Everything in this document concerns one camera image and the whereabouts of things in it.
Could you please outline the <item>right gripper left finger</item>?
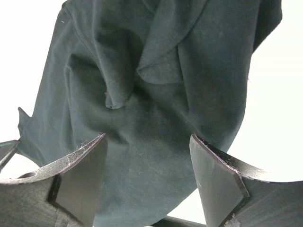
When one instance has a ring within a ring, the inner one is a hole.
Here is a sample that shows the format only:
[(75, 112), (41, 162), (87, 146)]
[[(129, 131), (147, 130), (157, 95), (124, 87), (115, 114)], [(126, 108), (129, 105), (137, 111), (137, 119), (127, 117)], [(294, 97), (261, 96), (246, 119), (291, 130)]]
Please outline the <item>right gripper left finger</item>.
[(107, 140), (101, 134), (33, 172), (1, 180), (1, 226), (93, 226), (106, 155)]

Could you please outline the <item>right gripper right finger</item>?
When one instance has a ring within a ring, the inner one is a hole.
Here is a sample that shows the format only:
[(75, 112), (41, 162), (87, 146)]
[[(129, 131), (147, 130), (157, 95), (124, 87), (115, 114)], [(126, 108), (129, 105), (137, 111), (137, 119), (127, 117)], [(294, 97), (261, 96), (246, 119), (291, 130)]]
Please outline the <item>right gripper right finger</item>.
[(190, 155), (208, 227), (301, 227), (303, 183), (284, 180), (196, 135)]

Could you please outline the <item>black t-shirt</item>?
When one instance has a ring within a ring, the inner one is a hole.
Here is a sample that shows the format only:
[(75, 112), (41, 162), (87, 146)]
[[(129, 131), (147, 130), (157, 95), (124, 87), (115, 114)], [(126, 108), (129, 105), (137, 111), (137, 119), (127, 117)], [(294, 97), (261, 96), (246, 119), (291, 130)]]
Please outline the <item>black t-shirt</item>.
[(68, 0), (20, 154), (51, 163), (104, 133), (94, 225), (143, 227), (196, 189), (192, 134), (223, 152), (241, 126), (254, 51), (279, 0)]

